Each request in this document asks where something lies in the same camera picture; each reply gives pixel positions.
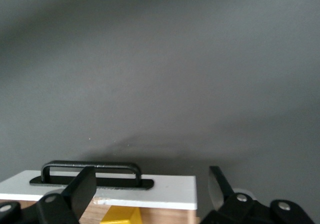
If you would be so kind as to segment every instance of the silver screw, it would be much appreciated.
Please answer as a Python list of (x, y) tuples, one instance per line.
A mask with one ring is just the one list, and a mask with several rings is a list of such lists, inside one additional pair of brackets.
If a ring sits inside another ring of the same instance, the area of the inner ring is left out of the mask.
[(290, 209), (291, 209), (290, 206), (289, 206), (287, 203), (282, 202), (282, 201), (278, 203), (278, 206), (279, 206), (282, 210), (290, 210)]
[(5, 212), (7, 210), (10, 210), (11, 209), (11, 205), (8, 204), (8, 205), (4, 205), (3, 207), (0, 208), (0, 212)]
[(246, 202), (248, 199), (247, 199), (247, 197), (245, 196), (245, 195), (243, 195), (243, 194), (239, 194), (239, 195), (237, 195), (237, 197), (236, 197), (239, 201), (242, 201), (242, 202)]
[(56, 198), (55, 195), (49, 196), (48, 198), (45, 199), (45, 202), (46, 202), (46, 203), (52, 202), (52, 201), (55, 200), (55, 198)]

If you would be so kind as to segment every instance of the handle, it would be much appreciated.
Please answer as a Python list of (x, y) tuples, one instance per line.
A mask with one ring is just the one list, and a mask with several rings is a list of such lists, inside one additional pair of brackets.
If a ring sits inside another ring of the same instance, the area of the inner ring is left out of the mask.
[(141, 170), (139, 166), (130, 162), (90, 162), (90, 161), (69, 161), (69, 160), (53, 160), (47, 164), (44, 164), (41, 169), (41, 182), (50, 183), (50, 168), (51, 167), (65, 167), (65, 168), (85, 168), (87, 166), (93, 166), (96, 170), (99, 169), (118, 169), (118, 170), (130, 170), (136, 178), (135, 183), (137, 186), (141, 186)]

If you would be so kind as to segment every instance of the gray wall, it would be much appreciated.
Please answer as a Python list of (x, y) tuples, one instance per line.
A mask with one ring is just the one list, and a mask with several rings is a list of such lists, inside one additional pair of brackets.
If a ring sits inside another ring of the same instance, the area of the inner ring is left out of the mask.
[(320, 222), (320, 0), (0, 0), (0, 179), (53, 159), (209, 165)]

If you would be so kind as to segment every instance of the white board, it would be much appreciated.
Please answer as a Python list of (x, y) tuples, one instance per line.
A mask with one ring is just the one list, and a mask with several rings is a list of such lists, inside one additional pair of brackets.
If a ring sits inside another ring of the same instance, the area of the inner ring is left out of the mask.
[[(29, 181), (40, 171), (26, 170), (0, 183), (0, 199), (38, 201), (57, 187), (32, 186)], [(76, 176), (76, 172), (52, 171), (51, 175)], [(97, 177), (131, 178), (128, 174), (97, 173)], [(151, 208), (196, 210), (196, 178), (194, 176), (142, 175), (153, 179), (149, 190), (97, 189), (95, 204), (122, 205)]]

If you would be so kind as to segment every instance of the yellow block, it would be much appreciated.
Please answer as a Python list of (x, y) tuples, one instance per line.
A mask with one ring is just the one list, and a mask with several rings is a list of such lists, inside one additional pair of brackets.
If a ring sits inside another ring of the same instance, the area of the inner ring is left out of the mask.
[(139, 207), (110, 207), (100, 224), (142, 224)]

